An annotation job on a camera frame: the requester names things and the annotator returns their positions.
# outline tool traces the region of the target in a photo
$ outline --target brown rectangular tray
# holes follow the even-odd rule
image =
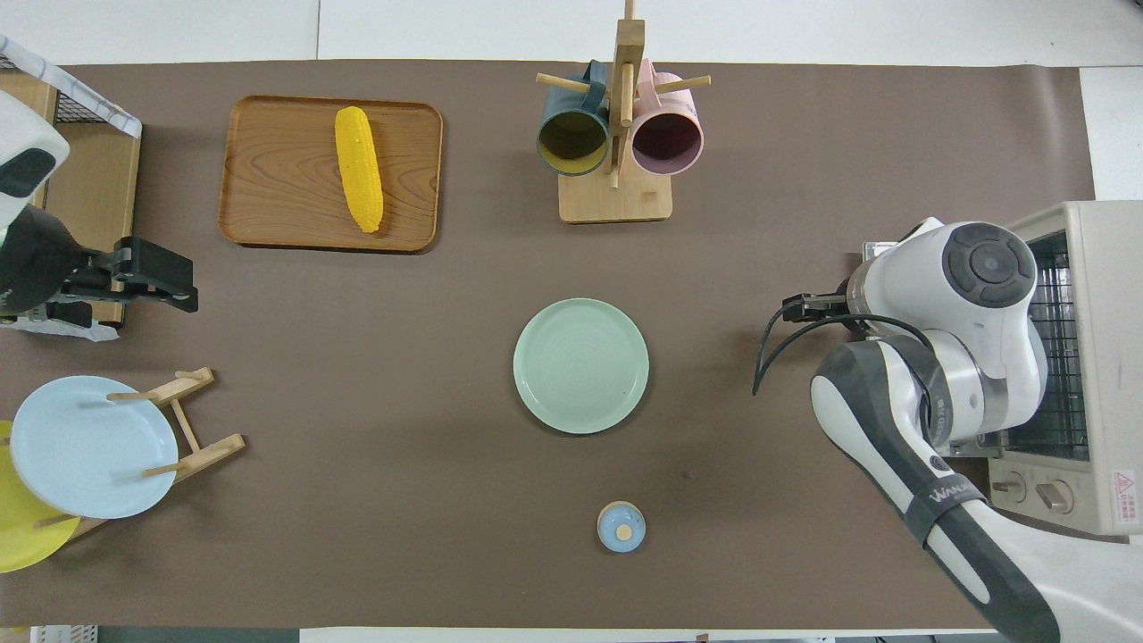
[[[334,142],[337,110],[373,128],[385,212],[365,233],[350,216]],[[437,234],[443,127],[424,103],[247,96],[230,114],[218,227],[243,246],[415,252]]]

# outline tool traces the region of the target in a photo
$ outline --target blue mug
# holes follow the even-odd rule
[[[570,79],[586,83],[586,93],[562,87],[547,90],[539,134],[536,136],[536,152],[544,164],[559,174],[588,174],[607,158],[606,78],[607,66],[592,61],[583,77]]]

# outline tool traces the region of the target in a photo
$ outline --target white toaster oven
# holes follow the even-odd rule
[[[1037,259],[1029,312],[1048,373],[1036,416],[989,441],[992,504],[1094,535],[1143,533],[1143,201],[1065,202],[1007,227]]]

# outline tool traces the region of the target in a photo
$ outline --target yellow plate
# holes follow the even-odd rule
[[[0,421],[0,437],[11,437],[11,423]],[[79,527],[79,519],[35,529],[59,512],[45,505],[24,487],[7,447],[0,447],[0,573],[39,563],[63,547]]]

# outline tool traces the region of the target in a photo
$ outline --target black cable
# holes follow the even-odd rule
[[[774,330],[774,324],[777,323],[780,316],[785,314],[785,311],[791,307],[798,307],[799,305],[801,305],[801,302],[798,299],[782,304],[782,307],[774,313],[774,316],[770,316],[769,323],[766,324],[766,330],[762,331],[762,341],[758,345],[758,361],[754,362],[754,388],[750,389],[750,395],[758,395],[758,387],[762,384],[762,378],[759,373],[762,369],[762,357],[766,355],[766,345],[770,341],[770,331]]]
[[[841,324],[845,323],[845,321],[880,321],[881,324],[889,324],[892,327],[896,327],[905,331],[906,333],[917,338],[922,345],[925,345],[925,348],[929,349],[930,352],[934,351],[933,343],[930,343],[929,339],[925,337],[925,333],[922,333],[920,329],[911,324],[906,324],[905,321],[902,321],[900,319],[894,319],[893,316],[885,316],[882,314],[866,314],[858,312],[838,314],[836,316],[830,316],[828,319],[814,321],[814,323],[810,324],[809,327],[798,330],[796,333],[783,340],[782,344],[780,344],[774,349],[774,352],[770,353],[769,357],[766,359],[766,362],[758,368],[758,371],[754,372],[754,389],[752,392],[752,395],[758,395],[758,387],[761,386],[762,378],[766,376],[766,371],[769,370],[770,365],[774,364],[774,361],[777,360],[778,355],[783,351],[785,351],[786,347],[789,347],[799,338],[801,338],[802,336],[815,329],[821,329],[822,327],[825,327],[828,324]]]

